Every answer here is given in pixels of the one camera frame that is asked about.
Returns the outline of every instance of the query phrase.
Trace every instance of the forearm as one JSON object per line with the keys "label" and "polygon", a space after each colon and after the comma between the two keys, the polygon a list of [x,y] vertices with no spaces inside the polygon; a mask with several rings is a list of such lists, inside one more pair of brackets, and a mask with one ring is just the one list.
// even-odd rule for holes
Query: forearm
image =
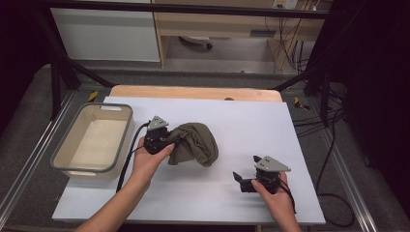
{"label": "forearm", "polygon": [[146,187],[129,181],[75,231],[117,231],[141,200]]}

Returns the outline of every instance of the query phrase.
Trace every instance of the person's right hand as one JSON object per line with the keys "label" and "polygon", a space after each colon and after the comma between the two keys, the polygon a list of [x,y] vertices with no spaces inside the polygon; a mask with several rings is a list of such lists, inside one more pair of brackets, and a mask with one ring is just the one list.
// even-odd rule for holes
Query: person's right hand
{"label": "person's right hand", "polygon": [[[286,174],[280,172],[279,175],[280,179],[287,184]],[[256,180],[252,180],[252,185],[265,201],[281,231],[301,231],[293,212],[292,200],[282,188],[279,188],[276,194],[271,194]]]}

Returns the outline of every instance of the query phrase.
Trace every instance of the person's left hand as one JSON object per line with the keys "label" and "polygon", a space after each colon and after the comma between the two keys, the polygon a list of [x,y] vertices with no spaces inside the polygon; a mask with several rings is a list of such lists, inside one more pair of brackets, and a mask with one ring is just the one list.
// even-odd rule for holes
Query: person's left hand
{"label": "person's left hand", "polygon": [[151,155],[143,147],[144,137],[141,137],[138,141],[138,150],[135,151],[133,158],[132,174],[127,183],[140,184],[146,190],[150,186],[151,179],[157,171],[160,163],[168,157],[175,144],[170,144],[162,149],[157,154]]}

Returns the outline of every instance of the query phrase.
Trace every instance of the hand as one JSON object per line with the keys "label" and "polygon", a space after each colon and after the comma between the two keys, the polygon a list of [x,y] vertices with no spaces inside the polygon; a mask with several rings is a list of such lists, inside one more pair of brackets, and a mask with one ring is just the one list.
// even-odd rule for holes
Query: hand
{"label": "hand", "polygon": [[141,184],[146,190],[150,186],[151,179],[157,171],[160,163],[168,157],[175,147],[175,144],[170,144],[163,148],[155,155],[151,155],[143,147],[144,137],[138,141],[138,150],[135,151],[133,158],[132,174],[127,183]]}
{"label": "hand", "polygon": [[[287,184],[286,174],[280,172],[279,175]],[[276,194],[271,194],[256,180],[252,180],[252,185],[265,201],[281,231],[301,231],[293,212],[292,200],[282,188],[279,188]]]}

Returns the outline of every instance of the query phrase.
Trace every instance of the fabric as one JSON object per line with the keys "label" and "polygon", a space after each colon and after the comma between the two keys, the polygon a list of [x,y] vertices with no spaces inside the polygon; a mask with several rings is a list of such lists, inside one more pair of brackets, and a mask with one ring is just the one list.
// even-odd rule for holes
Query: fabric
{"label": "fabric", "polygon": [[218,158],[218,146],[208,127],[200,123],[187,123],[174,129],[168,139],[179,136],[178,146],[172,151],[168,164],[196,159],[202,166],[208,167]]}

